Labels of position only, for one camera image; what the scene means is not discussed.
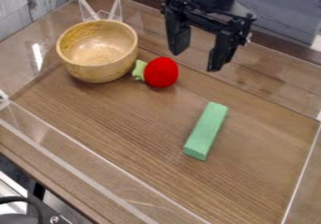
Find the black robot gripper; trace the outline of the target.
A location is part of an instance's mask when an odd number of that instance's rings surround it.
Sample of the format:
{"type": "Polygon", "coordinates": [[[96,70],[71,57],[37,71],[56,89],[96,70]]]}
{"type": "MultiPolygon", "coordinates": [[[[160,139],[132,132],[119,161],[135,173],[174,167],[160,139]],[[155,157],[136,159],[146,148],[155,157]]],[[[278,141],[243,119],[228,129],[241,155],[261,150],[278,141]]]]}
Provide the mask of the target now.
{"type": "Polygon", "coordinates": [[[255,14],[237,0],[164,0],[168,48],[180,54],[191,43],[191,26],[216,35],[207,71],[219,71],[232,58],[238,45],[249,42],[255,14]]]}

